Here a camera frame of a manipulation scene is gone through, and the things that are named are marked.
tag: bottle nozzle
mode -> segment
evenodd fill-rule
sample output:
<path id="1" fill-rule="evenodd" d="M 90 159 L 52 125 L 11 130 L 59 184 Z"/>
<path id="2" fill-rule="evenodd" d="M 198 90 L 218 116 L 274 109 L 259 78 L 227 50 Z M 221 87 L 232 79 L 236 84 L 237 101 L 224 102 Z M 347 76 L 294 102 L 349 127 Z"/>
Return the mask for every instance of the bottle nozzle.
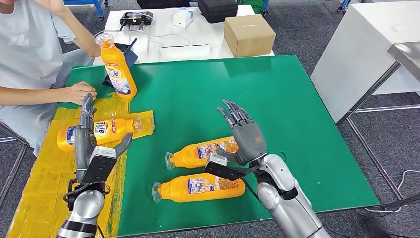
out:
<path id="1" fill-rule="evenodd" d="M 160 202 L 162 200 L 162 195 L 160 193 L 160 189 L 162 188 L 162 184 L 155 182 L 152 186 L 152 199 L 154 202 Z"/>
<path id="2" fill-rule="evenodd" d="M 166 153 L 165 162 L 166 162 L 166 167 L 168 168 L 168 170 L 172 170 L 175 167 L 172 153 L 169 153 L 169 152 Z"/>
<path id="3" fill-rule="evenodd" d="M 108 48 L 114 44 L 114 36 L 109 33 L 101 33 L 95 39 L 96 44 Z"/>
<path id="4" fill-rule="evenodd" d="M 133 128 L 135 131 L 142 130 L 142 121 L 140 120 L 140 117 L 133 118 Z"/>

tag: black cable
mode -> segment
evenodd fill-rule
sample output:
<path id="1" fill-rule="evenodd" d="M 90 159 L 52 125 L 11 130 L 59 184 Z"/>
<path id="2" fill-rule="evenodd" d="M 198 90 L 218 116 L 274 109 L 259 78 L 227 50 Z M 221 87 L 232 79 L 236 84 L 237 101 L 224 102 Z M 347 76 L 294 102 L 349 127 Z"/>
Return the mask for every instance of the black cable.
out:
<path id="1" fill-rule="evenodd" d="M 104 236 L 104 234 L 102 233 L 102 230 L 101 230 L 101 228 L 99 227 L 99 225 L 96 225 L 96 227 L 98 228 L 99 233 L 101 234 L 102 238 L 105 238 L 105 236 Z"/>
<path id="2" fill-rule="evenodd" d="M 242 180 L 242 182 L 244 182 L 244 184 L 245 184 L 245 186 L 249 189 L 249 191 L 252 193 L 252 195 L 258 200 L 258 201 L 260 201 L 259 199 L 258 199 L 258 196 L 257 196 L 257 194 L 254 192 L 254 190 L 251 188 L 251 186 L 248 184 L 248 182 L 243 178 L 243 177 L 239 177 L 241 180 Z"/>
<path id="3" fill-rule="evenodd" d="M 397 208 L 397 209 L 395 209 L 394 211 L 390 211 L 390 212 L 388 212 L 387 214 L 385 214 L 385 215 L 382 215 L 382 216 L 376 216 L 376 217 L 370 217 L 370 216 L 366 216 L 366 215 L 363 215 L 363 214 L 360 214 L 360 213 L 357 213 L 359 216 L 362 216 L 362 217 L 366 217 L 366 218 L 368 218 L 368 219 L 375 219 L 375 218 L 381 218 L 381 217 L 386 217 L 386 216 L 388 216 L 388 215 L 390 215 L 390 214 L 394 214 L 398 209 L 400 209 L 400 208 Z"/>
<path id="4" fill-rule="evenodd" d="M 332 233 L 334 233 L 334 234 L 337 234 L 337 235 L 339 235 L 339 236 L 342 236 L 342 237 L 345 237 L 345 238 L 353 238 L 353 237 L 348 237 L 348 236 L 346 236 L 346 235 L 343 235 L 343 234 L 340 234 L 340 233 L 338 233 L 338 232 L 335 232 L 335 231 L 333 231 L 333 230 L 331 230 L 330 228 L 328 228 L 328 227 L 326 227 L 326 226 L 324 226 L 327 230 L 329 230 L 330 232 L 332 232 Z"/>
<path id="5" fill-rule="evenodd" d="M 108 188 L 108 191 L 105 191 L 105 195 L 108 195 L 111 192 L 111 187 L 108 184 L 104 184 L 106 188 Z"/>
<path id="6" fill-rule="evenodd" d="M 78 193 L 78 192 L 80 192 L 80 191 L 84 190 L 84 189 L 85 189 L 85 188 L 87 188 L 89 185 L 91 185 L 91 183 L 85 184 L 85 185 L 83 185 L 82 187 L 80 187 L 80 188 L 78 188 L 78 189 L 76 189 L 76 190 L 74 190 L 74 191 L 71 191 L 71 192 L 66 193 L 66 194 L 63 196 L 63 200 L 64 200 L 65 202 L 68 202 L 68 199 L 67 199 L 67 197 L 68 197 L 68 196 L 70 196 L 70 195 L 72 195 L 72 194 L 75 194 L 75 193 Z"/>
<path id="7" fill-rule="evenodd" d="M 287 160 L 286 154 L 283 151 L 281 151 L 280 153 L 282 153 L 284 155 L 284 162 L 286 162 L 286 160 Z"/>
<path id="8" fill-rule="evenodd" d="M 411 237 L 408 237 L 408 236 L 402 236 L 402 235 L 396 235 L 396 234 L 392 234 L 392 233 L 387 233 L 388 235 L 391 235 L 391 236 L 396 236 L 396 237 L 402 237 L 402 238 L 411 238 Z"/>

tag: person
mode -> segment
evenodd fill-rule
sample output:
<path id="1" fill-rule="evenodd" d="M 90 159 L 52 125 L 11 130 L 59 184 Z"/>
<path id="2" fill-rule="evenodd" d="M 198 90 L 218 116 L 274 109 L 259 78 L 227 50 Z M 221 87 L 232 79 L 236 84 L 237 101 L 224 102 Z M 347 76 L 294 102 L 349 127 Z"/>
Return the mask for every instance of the person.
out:
<path id="1" fill-rule="evenodd" d="M 63 0 L 0 0 L 0 122 L 35 156 L 60 102 L 81 104 L 95 89 L 65 87 L 74 66 L 92 65 L 100 47 Z M 63 54 L 59 38 L 80 49 Z"/>

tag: person's arm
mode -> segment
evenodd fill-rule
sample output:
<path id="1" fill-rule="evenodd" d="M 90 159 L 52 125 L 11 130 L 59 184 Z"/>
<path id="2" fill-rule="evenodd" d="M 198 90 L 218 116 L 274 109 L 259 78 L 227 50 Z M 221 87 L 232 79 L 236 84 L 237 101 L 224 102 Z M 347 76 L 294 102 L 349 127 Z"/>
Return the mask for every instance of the person's arm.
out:
<path id="1" fill-rule="evenodd" d="M 57 89 L 14 89 L 0 87 L 0 106 L 67 102 L 80 105 L 88 93 L 93 96 L 93 99 L 96 98 L 95 89 L 86 82 Z"/>
<path id="2" fill-rule="evenodd" d="M 101 55 L 101 48 L 95 42 L 92 34 L 77 20 L 73 13 L 65 7 L 63 13 L 56 14 L 71 29 L 76 36 L 74 43 L 90 56 Z"/>
<path id="3" fill-rule="evenodd" d="M 92 34 L 76 19 L 73 13 L 64 5 L 63 0 L 34 0 L 37 4 L 44 7 L 54 15 L 58 16 L 74 33 L 77 44 L 84 52 L 90 56 L 99 56 L 101 49 L 96 44 Z"/>

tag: yellow cloth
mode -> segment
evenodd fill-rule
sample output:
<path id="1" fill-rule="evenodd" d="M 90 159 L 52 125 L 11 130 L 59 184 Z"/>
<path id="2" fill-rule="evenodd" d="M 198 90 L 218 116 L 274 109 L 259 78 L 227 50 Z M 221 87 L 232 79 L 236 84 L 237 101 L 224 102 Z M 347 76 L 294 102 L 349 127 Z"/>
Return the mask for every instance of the yellow cloth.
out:
<path id="1" fill-rule="evenodd" d="M 111 118 L 132 119 L 140 117 L 142 131 L 135 132 L 133 138 L 151 135 L 155 128 L 153 111 L 128 113 L 129 101 L 113 93 L 111 98 L 98 99 L 94 107 L 95 121 Z M 22 193 L 19 206 L 10 225 L 9 238 L 54 238 L 70 215 L 67 203 L 62 199 L 68 191 L 68 182 L 74 178 L 76 170 L 73 151 L 61 151 L 57 145 L 57 134 L 62 128 L 77 125 L 80 116 L 78 109 L 58 108 L 51 122 L 44 143 L 39 152 Z M 119 141 L 102 146 L 113 147 Z M 105 196 L 98 224 L 105 237 L 116 237 L 124 189 L 126 152 L 120 156 L 106 182 L 110 194 Z"/>

